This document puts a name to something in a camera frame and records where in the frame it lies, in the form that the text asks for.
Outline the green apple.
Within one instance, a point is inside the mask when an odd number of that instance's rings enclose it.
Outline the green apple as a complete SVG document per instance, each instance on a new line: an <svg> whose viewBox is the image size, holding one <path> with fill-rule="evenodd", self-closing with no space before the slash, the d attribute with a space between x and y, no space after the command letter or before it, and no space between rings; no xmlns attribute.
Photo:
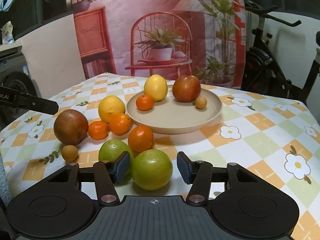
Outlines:
<svg viewBox="0 0 320 240"><path fill-rule="evenodd" d="M155 191L167 185L173 165L166 153L156 149L146 150L133 161L132 179L140 188Z"/></svg>
<svg viewBox="0 0 320 240"><path fill-rule="evenodd" d="M134 155L131 148L125 142L117 139L110 139L104 142L99 150L98 160L115 161L125 151L130 154L130 165L126 172L126 175L128 175L131 173Z"/></svg>

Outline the small brown longan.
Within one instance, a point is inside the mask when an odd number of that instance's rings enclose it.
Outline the small brown longan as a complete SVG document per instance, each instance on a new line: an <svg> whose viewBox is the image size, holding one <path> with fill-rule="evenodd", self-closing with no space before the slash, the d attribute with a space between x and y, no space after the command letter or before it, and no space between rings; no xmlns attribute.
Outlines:
<svg viewBox="0 0 320 240"><path fill-rule="evenodd" d="M61 155L67 163L72 163L78 157L78 149L74 145L66 145L62 149Z"/></svg>
<svg viewBox="0 0 320 240"><path fill-rule="evenodd" d="M199 96L196 100L195 100L195 107L197 109L205 109L207 106L207 99L203 96Z"/></svg>

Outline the small orange mandarin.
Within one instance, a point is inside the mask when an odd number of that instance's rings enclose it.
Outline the small orange mandarin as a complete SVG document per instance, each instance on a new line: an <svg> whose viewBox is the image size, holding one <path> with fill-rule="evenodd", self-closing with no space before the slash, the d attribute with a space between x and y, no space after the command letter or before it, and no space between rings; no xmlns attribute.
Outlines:
<svg viewBox="0 0 320 240"><path fill-rule="evenodd" d="M140 111L149 111L154 106L154 100L152 96L144 94L136 99L136 106Z"/></svg>

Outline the yellow lemon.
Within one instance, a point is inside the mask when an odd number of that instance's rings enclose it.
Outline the yellow lemon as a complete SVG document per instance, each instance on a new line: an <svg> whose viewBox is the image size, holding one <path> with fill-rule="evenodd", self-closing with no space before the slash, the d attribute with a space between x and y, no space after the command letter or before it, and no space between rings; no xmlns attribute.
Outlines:
<svg viewBox="0 0 320 240"><path fill-rule="evenodd" d="M125 104L120 98L110 95L100 101L98 114L103 122L109 124L118 113L125 113Z"/></svg>
<svg viewBox="0 0 320 240"><path fill-rule="evenodd" d="M154 74L144 83L144 94L153 98L154 102L162 101L168 93L168 85L164 77Z"/></svg>

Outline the washing machine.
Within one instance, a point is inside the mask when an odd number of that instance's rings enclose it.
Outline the washing machine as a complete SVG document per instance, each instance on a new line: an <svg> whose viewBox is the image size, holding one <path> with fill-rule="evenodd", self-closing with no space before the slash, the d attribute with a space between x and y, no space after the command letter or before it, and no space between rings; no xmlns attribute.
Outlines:
<svg viewBox="0 0 320 240"><path fill-rule="evenodd" d="M33 96L41 95L35 80L31 77L20 42L1 45L1 86ZM2 106L1 129L4 129L26 112L26 110L20 108Z"/></svg>

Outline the beige round plate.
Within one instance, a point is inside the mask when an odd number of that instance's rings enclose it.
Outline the beige round plate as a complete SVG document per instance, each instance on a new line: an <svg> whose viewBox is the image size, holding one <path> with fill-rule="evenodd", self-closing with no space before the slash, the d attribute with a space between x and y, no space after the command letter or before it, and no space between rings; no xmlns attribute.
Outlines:
<svg viewBox="0 0 320 240"><path fill-rule="evenodd" d="M156 102L149 111L140 111L136 106L136 99L143 92L134 95L126 104L126 112L132 121L150 127L155 133L183 134L208 126L220 115L222 102L212 91L201 89L200 96L207 99L207 106L197 109L192 102L176 101L172 87L168 85L166 98Z"/></svg>

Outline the dark red apple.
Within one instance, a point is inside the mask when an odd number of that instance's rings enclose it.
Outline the dark red apple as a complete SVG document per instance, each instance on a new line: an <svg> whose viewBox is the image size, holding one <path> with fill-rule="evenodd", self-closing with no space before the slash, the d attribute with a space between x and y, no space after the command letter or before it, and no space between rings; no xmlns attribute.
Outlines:
<svg viewBox="0 0 320 240"><path fill-rule="evenodd" d="M54 134L61 143L78 145L87 136L88 120L77 110L61 112L54 122Z"/></svg>

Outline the floral checkered tablecloth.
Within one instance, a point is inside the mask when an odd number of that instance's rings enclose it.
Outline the floral checkered tablecloth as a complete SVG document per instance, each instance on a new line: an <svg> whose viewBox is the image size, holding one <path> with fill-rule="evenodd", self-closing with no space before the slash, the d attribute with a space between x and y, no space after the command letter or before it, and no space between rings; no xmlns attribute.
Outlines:
<svg viewBox="0 0 320 240"><path fill-rule="evenodd" d="M143 91L146 77L101 74L50 98L59 104L54 115L28 111L1 131L1 155L11 194L19 194L65 165L63 146L53 125L59 113L76 109L89 124L100 120L98 105L115 95L127 103ZM307 107L298 101L262 96L239 90L202 85L222 101L219 118L209 126L187 134L154 133L154 148L165 152L174 167L170 183L157 191L144 191L128 182L116 186L124 195L183 195L186 185L176 166L179 151L191 160L204 160L217 167L238 163L290 195L299 207L294 239L319 239L319 124ZM129 133L108 139L127 143ZM98 161L105 140L87 137L78 147L80 167Z"/></svg>

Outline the black exercise bike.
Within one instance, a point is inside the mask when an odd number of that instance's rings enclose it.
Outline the black exercise bike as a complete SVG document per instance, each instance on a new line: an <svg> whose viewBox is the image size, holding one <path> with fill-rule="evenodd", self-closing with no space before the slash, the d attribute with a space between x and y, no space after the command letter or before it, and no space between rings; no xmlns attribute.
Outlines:
<svg viewBox="0 0 320 240"><path fill-rule="evenodd" d="M298 100L306 104L313 85L317 77L319 77L319 48L317 48L316 57L313 60L303 88L293 85L292 81L285 77L280 65L268 47L272 34L267 33L267 39L263 39L263 32L266 19L274 20L289 27L297 27L302 22L297 20L294 23L290 23L269 14L277 9L276 5L263 8L252 0L245 0L245 10L258 15L259 22L258 27L252 29L252 34L254 35L253 46L246 51L246 64L241 90L278 98Z"/></svg>

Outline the red plant backdrop cloth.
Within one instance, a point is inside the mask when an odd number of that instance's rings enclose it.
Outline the red plant backdrop cloth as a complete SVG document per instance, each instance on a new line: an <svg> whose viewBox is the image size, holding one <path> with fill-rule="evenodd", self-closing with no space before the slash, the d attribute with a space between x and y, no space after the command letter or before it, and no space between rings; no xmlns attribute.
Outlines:
<svg viewBox="0 0 320 240"><path fill-rule="evenodd" d="M244 0L72 0L85 77L104 72L239 88Z"/></svg>

